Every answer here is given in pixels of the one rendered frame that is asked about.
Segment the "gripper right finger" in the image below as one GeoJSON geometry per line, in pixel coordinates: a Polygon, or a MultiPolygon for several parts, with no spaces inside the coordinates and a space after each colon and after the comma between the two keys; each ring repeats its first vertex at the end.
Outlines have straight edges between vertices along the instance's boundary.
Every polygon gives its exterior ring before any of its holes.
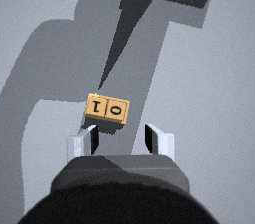
{"type": "Polygon", "coordinates": [[[145,124],[145,145],[150,153],[167,155],[174,161],[174,135],[145,124]]]}

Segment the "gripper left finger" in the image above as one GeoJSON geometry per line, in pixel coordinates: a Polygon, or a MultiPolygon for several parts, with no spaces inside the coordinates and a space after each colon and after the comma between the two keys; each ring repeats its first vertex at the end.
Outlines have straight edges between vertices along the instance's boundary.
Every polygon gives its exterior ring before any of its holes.
{"type": "Polygon", "coordinates": [[[99,146],[98,125],[91,125],[77,135],[67,137],[67,163],[78,156],[93,155],[99,146]]]}

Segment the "tan number cube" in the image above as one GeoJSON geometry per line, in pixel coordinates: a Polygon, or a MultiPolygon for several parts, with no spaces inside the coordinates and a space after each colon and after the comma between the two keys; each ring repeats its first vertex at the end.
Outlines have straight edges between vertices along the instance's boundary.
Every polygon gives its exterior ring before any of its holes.
{"type": "Polygon", "coordinates": [[[106,118],[123,121],[126,109],[126,103],[117,101],[108,101],[106,118]]]}
{"type": "Polygon", "coordinates": [[[108,100],[90,96],[86,114],[104,117],[106,115],[107,105],[108,100]]]}

